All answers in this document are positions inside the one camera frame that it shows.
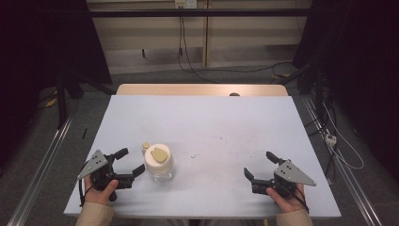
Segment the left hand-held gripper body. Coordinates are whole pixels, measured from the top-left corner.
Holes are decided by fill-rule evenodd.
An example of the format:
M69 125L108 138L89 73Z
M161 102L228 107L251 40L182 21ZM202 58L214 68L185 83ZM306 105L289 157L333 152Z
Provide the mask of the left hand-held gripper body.
M114 172L113 164L117 160L114 154L103 154L100 150L96 150L92 157L81 168L81 172L77 176L79 181L80 201L85 200L85 190L83 190L82 181L85 176L89 175L92 187L96 190L104 190L112 180L118 180L117 189L131 188L135 177L132 172L129 174L117 174Z

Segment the black curtain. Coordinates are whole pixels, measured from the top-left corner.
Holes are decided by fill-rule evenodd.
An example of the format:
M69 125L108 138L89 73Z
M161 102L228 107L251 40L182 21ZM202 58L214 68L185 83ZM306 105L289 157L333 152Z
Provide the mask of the black curtain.
M88 0L0 0L0 169L16 154L40 92L109 84Z
M305 66L327 31L331 89L374 157L399 183L399 0L312 0L293 64Z

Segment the person's right hand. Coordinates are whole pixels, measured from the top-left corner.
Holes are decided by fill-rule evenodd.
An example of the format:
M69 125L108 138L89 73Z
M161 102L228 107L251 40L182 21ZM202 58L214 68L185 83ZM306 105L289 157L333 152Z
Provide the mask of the person's right hand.
M272 187L269 187L266 193L279 206L282 213L289 213L305 208L305 194L302 184L296 185L294 197L282 198Z

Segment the aluminium floor rail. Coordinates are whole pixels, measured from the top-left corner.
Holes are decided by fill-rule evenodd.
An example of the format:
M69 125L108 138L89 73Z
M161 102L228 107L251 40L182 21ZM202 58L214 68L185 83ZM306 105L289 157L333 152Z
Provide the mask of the aluminium floor rail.
M334 166L336 167L337 171L342 175L343 180L348 187L350 194L352 195L360 213L362 214L363 218L366 221L368 226L383 226L382 221L380 220L375 208L373 207L370 199L367 197L365 191L360 186L355 174L353 173L354 170L362 170L365 167L364 160L360 156L359 152L353 147L353 145L342 135L340 130L337 128L336 123L331 116L331 113L327 110L325 104L323 107L327 112L328 121L331 123L332 128L322 127L321 120L318 119L315 112L315 103L308 96L301 97L302 102L304 103L305 107L307 108L308 112L311 115L313 120L313 124L316 126L318 134L321 136L322 140L325 142L325 135L336 134L337 139L345 143L359 158L361 165L359 167L355 167L348 163L348 161L344 158L341 150L338 148L337 144L335 146L327 145L327 151L332 156L334 161Z
M40 194L45 178L52 167L57 153L62 145L65 136L67 135L74 115L70 115L62 124L60 128L56 129L54 138L47 148L47 151L36 170L33 179L29 183L28 188L20 199L16 209L14 210L7 226L24 226L30 214L30 211Z

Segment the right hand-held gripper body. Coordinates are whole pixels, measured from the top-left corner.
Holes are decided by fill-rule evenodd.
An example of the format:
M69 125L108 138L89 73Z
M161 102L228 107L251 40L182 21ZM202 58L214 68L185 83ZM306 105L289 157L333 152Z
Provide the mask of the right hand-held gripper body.
M297 184L316 186L316 182L290 160L273 160L273 163L279 166L272 179L260 180L251 176L253 193L266 195L266 190L272 187L282 198L287 198L295 193Z

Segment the black horizontal bar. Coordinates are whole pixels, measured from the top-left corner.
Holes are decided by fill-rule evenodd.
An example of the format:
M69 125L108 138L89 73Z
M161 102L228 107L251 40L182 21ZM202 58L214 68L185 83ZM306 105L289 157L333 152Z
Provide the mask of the black horizontal bar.
M313 14L309 8L270 8L270 9L115 9L92 10L93 18L128 17L303 17Z

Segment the white table mat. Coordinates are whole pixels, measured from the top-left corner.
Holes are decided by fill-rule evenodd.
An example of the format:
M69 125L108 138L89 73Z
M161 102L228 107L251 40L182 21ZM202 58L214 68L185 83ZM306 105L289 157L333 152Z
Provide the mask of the white table mat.
M143 162L142 144L167 145L174 174L164 183L144 172L114 203L120 218L268 218L279 209L253 193L244 172L269 180L271 152L315 182L305 190L313 218L341 212L293 99L281 97L135 96L111 98L91 149L129 153L114 164L126 173Z

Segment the black metal stand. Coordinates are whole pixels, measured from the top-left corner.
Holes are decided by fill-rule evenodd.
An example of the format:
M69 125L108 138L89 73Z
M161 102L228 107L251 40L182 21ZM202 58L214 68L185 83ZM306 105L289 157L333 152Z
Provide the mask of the black metal stand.
M67 121L67 105L66 94L67 91L72 99L81 99L84 95L81 84L89 84L93 88L103 92L107 95L114 95L117 92L114 89L108 88L105 85L95 82L93 79L86 78L78 73L59 73L56 76L56 96L58 102L58 129L61 129Z
M323 107L323 71L319 63L307 63L297 72L279 81L279 85L287 85L296 81L301 94L309 94L315 91L315 112L319 120L323 119L325 109Z

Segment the white wall outlet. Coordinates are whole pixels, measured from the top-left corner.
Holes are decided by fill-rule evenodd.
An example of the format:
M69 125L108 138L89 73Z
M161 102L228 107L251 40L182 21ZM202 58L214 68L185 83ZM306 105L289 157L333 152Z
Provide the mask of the white wall outlet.
M197 8L197 0L174 0L175 8Z

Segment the person's left hand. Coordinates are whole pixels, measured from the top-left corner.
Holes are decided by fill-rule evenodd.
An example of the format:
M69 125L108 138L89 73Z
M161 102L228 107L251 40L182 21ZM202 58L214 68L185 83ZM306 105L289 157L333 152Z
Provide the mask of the person's left hand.
M109 197L116 190L119 181L112 180L104 190L96 190L92 187L89 176L84 178L85 183L85 202L93 202L102 205L108 205Z

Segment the wooden table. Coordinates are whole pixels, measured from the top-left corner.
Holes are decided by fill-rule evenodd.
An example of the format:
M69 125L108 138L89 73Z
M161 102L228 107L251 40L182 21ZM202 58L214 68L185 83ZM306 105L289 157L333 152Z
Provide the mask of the wooden table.
M229 96L287 96L282 85L234 85L234 84L122 84L118 95L196 95Z

